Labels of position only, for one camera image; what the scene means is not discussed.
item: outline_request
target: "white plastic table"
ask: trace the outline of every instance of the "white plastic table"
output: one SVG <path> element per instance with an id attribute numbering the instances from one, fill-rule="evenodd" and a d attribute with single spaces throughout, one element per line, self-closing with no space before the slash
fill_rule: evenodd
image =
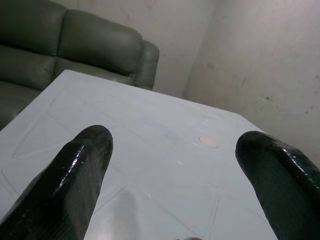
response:
<path id="1" fill-rule="evenodd" d="M 0 218 L 64 144 L 107 127 L 110 165 L 86 240 L 276 240 L 235 158 L 242 116 L 64 71 L 0 132 Z"/>

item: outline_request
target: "wall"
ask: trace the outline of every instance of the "wall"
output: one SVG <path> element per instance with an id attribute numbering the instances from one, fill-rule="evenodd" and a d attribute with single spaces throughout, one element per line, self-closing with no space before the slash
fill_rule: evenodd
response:
<path id="1" fill-rule="evenodd" d="M 243 115 L 320 166 L 320 1 L 218 0 L 184 97 Z"/>
<path id="2" fill-rule="evenodd" d="M 215 0 L 53 0 L 129 26 L 160 49 L 153 90 L 181 97 Z"/>

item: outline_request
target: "sofa cushion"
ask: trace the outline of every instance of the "sofa cushion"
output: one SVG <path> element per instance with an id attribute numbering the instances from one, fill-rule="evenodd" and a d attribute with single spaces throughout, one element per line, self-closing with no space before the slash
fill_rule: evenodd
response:
<path id="1" fill-rule="evenodd" d="M 0 79 L 43 90 L 52 81 L 55 58 L 0 45 Z"/>
<path id="2" fill-rule="evenodd" d="M 0 80 L 0 130 L 39 93 L 38 90 Z"/>
<path id="3" fill-rule="evenodd" d="M 95 66 L 86 65 L 75 61 L 69 61 L 64 58 L 58 57 L 53 75 L 54 78 L 58 77 L 64 70 L 73 70 L 83 74 L 88 74 L 127 85 L 133 85 L 134 83 L 133 78 L 130 76 L 123 76 Z"/>
<path id="4" fill-rule="evenodd" d="M 135 74 L 134 85 L 151 90 L 155 84 L 159 48 L 149 41 L 143 41 L 140 62 Z"/>
<path id="5" fill-rule="evenodd" d="M 79 10 L 65 15 L 60 57 L 128 76 L 135 72 L 141 50 L 141 35 L 129 27 Z"/>
<path id="6" fill-rule="evenodd" d="M 0 0 L 0 42 L 56 55 L 66 11 L 46 0 Z"/>

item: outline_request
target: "tabletop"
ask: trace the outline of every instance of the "tabletop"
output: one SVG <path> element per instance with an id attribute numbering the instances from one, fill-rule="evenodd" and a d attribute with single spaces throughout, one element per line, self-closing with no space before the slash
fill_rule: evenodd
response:
<path id="1" fill-rule="evenodd" d="M 276 240 L 235 158 L 242 116 L 66 70 L 0 131 L 0 219 L 64 144 L 113 136 L 85 240 Z"/>

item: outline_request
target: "pink spot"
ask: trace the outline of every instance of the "pink spot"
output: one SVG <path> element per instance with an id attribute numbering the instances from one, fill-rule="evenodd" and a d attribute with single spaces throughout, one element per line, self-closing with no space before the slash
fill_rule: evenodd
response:
<path id="1" fill-rule="evenodd" d="M 199 137 L 199 141 L 211 148 L 217 149 L 219 146 L 214 142 L 214 140 L 210 137 L 201 136 Z"/>

